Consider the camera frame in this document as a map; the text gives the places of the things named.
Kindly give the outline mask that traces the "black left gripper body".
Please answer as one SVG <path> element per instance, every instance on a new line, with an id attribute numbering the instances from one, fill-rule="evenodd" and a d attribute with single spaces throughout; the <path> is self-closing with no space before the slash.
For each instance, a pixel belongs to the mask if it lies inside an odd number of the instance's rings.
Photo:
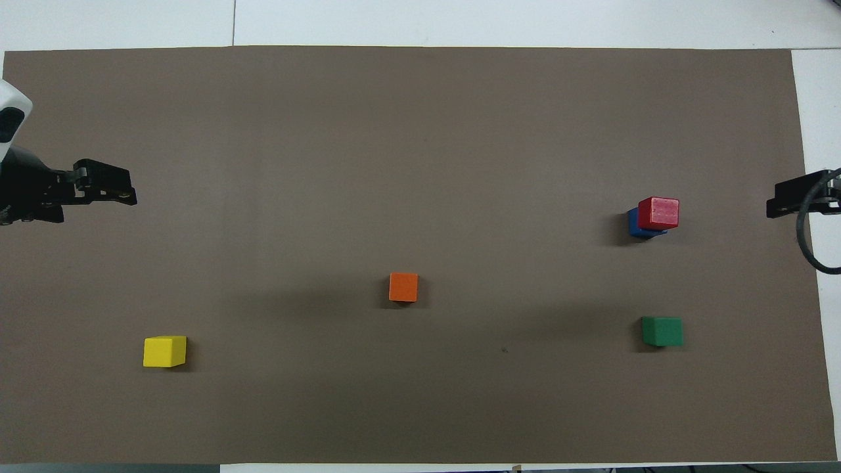
<path id="1" fill-rule="evenodd" d="M 65 171 L 50 169 L 29 150 L 10 146 L 2 161 L 1 225 L 65 221 L 63 206 L 76 198 Z"/>

